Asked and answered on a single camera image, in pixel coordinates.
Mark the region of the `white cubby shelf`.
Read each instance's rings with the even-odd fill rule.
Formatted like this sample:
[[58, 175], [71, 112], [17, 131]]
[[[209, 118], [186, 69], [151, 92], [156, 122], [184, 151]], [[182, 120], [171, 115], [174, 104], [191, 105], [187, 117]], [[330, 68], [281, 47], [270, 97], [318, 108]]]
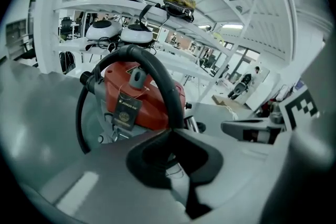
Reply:
[[17, 20], [5, 27], [5, 48], [10, 60], [29, 59], [33, 55], [33, 35], [27, 31], [27, 20]]

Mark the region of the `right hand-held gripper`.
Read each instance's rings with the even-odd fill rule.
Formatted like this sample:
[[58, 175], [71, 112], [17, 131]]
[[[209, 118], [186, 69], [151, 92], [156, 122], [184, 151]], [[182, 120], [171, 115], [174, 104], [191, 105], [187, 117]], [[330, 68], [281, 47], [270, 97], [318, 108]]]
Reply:
[[306, 125], [323, 114], [336, 113], [336, 46], [325, 46], [300, 78], [303, 86], [280, 103], [284, 124], [270, 118], [224, 121], [221, 130], [246, 142], [273, 144], [279, 133]]

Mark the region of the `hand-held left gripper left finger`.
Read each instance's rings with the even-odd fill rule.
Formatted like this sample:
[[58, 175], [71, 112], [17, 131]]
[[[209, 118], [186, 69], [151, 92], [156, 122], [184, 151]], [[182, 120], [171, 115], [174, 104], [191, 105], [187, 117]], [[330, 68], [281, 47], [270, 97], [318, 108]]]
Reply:
[[52, 224], [186, 224], [210, 212], [196, 190], [223, 162], [198, 133], [148, 131], [101, 145], [40, 191], [21, 188]]

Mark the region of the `white dome device black top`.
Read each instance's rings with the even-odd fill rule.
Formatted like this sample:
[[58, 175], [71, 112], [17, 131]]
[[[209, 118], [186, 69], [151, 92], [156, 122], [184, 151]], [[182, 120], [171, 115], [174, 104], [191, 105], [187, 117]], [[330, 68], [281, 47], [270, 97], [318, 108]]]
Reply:
[[122, 25], [114, 20], [99, 20], [94, 22], [86, 32], [86, 38], [98, 41], [104, 38], [112, 38], [122, 31]]
[[146, 26], [132, 24], [122, 30], [120, 39], [132, 44], [147, 44], [153, 40], [153, 34]]

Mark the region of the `black office chair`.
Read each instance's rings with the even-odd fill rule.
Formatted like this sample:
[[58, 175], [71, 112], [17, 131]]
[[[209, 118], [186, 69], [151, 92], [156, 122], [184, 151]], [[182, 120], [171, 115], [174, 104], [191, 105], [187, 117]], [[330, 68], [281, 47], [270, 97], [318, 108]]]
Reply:
[[60, 26], [60, 37], [63, 40], [67, 40], [69, 37], [72, 37], [72, 19], [70, 17], [64, 17], [61, 20], [61, 26]]

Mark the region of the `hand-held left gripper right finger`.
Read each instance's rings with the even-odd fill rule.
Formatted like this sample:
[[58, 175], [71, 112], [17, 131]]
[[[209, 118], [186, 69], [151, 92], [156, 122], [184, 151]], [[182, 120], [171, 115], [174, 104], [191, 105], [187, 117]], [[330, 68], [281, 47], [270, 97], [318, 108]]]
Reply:
[[335, 220], [335, 133], [330, 126], [296, 130], [267, 199], [263, 221]]

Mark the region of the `black hang tag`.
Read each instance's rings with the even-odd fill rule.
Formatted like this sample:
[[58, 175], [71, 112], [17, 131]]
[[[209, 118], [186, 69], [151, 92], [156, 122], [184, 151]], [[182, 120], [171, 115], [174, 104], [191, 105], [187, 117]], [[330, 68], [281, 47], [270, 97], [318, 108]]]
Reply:
[[141, 106], [142, 102], [138, 99], [119, 97], [113, 113], [113, 124], [127, 131], [132, 131]]

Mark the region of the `black hanging bag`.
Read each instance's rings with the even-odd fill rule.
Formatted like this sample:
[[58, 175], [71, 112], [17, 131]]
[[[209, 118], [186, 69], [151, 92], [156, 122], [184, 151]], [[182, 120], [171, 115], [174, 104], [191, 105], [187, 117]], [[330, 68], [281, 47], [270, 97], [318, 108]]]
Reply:
[[72, 52], [61, 51], [59, 53], [60, 65], [63, 74], [67, 74], [76, 67], [75, 57]]

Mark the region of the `black bag with yellow top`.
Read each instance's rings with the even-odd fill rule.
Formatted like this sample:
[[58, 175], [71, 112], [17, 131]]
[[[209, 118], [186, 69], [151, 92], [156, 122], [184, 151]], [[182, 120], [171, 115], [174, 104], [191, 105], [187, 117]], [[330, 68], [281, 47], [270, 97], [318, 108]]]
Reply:
[[196, 9], [196, 1], [194, 0], [163, 0], [163, 5], [156, 3], [155, 8], [166, 12], [166, 20], [170, 17], [185, 20], [188, 23], [194, 21], [194, 11]]

